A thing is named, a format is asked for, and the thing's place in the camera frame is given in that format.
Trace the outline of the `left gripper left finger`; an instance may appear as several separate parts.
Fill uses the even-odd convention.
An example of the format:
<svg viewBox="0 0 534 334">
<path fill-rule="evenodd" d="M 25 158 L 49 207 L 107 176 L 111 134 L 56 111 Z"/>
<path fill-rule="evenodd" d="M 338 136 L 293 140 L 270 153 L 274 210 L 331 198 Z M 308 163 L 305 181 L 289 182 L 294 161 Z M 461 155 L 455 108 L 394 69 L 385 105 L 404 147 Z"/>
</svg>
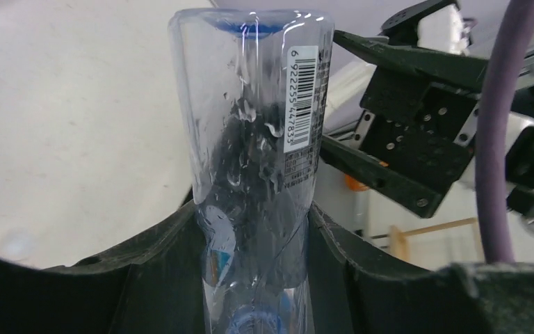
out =
<svg viewBox="0 0 534 334">
<path fill-rule="evenodd" d="M 70 267 L 0 259 L 0 333 L 203 333 L 205 239 L 188 203 Z"/>
</svg>

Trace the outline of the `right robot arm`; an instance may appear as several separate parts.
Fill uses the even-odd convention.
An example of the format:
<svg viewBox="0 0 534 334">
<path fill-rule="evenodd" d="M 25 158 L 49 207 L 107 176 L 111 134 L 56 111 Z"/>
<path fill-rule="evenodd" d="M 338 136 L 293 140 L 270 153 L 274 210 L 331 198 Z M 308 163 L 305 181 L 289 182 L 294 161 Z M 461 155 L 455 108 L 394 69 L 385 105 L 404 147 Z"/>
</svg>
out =
<svg viewBox="0 0 534 334">
<path fill-rule="evenodd" d="M 423 1 L 379 35 L 337 30 L 368 73 L 359 118 L 323 137 L 328 165 L 420 218 L 438 210 L 474 155 L 487 61 L 468 54 L 472 19 L 456 1 Z"/>
</svg>

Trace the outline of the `small clear bottle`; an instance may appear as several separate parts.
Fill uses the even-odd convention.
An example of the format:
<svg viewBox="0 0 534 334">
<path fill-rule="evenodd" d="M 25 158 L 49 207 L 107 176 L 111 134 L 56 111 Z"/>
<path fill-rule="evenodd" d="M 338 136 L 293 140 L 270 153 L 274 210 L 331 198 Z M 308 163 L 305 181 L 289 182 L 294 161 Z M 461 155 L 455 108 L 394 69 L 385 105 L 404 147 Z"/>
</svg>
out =
<svg viewBox="0 0 534 334">
<path fill-rule="evenodd" d="M 333 19 L 180 10 L 168 24 L 190 145 L 208 333 L 306 333 L 308 211 Z"/>
</svg>

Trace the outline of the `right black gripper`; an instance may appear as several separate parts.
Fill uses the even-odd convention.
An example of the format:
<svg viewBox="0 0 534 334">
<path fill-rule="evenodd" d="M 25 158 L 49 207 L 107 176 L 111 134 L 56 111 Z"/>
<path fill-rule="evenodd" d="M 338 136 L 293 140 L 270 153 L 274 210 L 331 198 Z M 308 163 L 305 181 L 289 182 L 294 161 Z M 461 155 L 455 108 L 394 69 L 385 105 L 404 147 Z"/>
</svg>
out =
<svg viewBox="0 0 534 334">
<path fill-rule="evenodd" d="M 488 60 L 340 30 L 333 40 L 378 68 L 359 103 L 370 122 L 359 145 L 365 153 L 323 135 L 321 160 L 416 216 L 433 217 L 474 153 L 458 136 L 476 96 L 444 84 L 481 91 Z"/>
</svg>

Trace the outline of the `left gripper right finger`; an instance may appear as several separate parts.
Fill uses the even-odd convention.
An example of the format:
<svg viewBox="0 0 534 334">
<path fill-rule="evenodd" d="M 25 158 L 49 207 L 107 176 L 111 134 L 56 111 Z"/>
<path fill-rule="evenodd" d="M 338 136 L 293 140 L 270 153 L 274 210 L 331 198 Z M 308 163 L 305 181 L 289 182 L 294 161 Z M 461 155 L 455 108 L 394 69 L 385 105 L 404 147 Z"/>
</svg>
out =
<svg viewBox="0 0 534 334">
<path fill-rule="evenodd" d="M 534 333 L 534 264 L 404 262 L 309 210 L 317 333 Z"/>
</svg>

